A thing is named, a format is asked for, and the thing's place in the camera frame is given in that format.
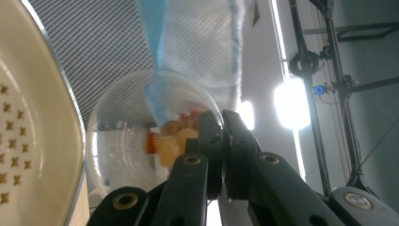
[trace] glass bowl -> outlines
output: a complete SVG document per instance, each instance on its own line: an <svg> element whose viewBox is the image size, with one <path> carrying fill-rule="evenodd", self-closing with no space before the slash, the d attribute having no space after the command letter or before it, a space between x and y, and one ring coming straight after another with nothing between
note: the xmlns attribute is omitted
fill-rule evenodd
<svg viewBox="0 0 399 226"><path fill-rule="evenodd" d="M160 130L168 122L204 110L212 110L222 124L211 96L178 73L151 70L121 78L100 98L87 128L87 172L100 194L123 186L149 191L163 183L170 164L149 150L149 135L156 134L162 146Z"/></svg>

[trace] white plate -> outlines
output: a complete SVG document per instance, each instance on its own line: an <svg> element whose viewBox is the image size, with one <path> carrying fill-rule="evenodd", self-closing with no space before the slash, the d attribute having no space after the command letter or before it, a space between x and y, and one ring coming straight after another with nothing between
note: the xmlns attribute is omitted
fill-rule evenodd
<svg viewBox="0 0 399 226"><path fill-rule="evenodd" d="M65 74L27 1L0 1L0 225L68 221L84 132Z"/></svg>

